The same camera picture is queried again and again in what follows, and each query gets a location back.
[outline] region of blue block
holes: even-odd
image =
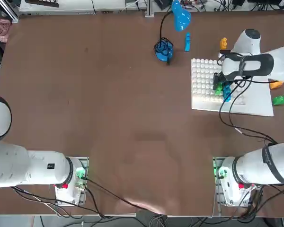
[[[223,88],[223,98],[224,100],[227,98],[227,96],[229,95],[229,93],[231,92],[231,88],[230,86],[225,86]],[[231,100],[231,95],[226,99],[226,103],[228,103]]]
[[[187,32],[185,36],[185,48],[184,51],[189,51],[190,50],[190,33]]]

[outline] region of lamp base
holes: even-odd
[[[156,44],[155,52],[160,61],[169,62],[173,55],[173,44],[167,39],[162,39]]]

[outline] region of blue lamp shade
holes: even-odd
[[[191,21],[191,14],[182,8],[178,0],[173,1],[171,9],[175,15],[175,30],[177,32],[181,32],[189,25]]]

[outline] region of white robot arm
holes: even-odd
[[[227,81],[239,76],[240,67],[244,64],[244,77],[262,76],[284,82],[284,47],[261,54],[260,40],[257,30],[246,29],[242,32],[222,64],[222,75]]]
[[[0,97],[0,140],[10,130],[11,122],[10,107]],[[86,171],[78,158],[54,151],[27,151],[0,142],[0,187],[54,184],[57,199],[78,205],[86,184],[81,176],[86,176]]]
[[[242,32],[225,55],[220,82],[266,77],[284,82],[284,47],[260,53],[261,35],[254,29]],[[264,147],[241,157],[227,157],[218,171],[227,206],[239,206],[253,184],[284,183],[284,143]],[[245,197],[248,204],[250,194]]]
[[[241,157],[227,157],[218,170],[227,206],[239,206],[253,184],[284,184],[284,143]],[[250,194],[245,197],[248,204]]]

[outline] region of pink object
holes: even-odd
[[[11,22],[9,20],[0,19],[0,41],[6,43],[9,37],[9,28]]]

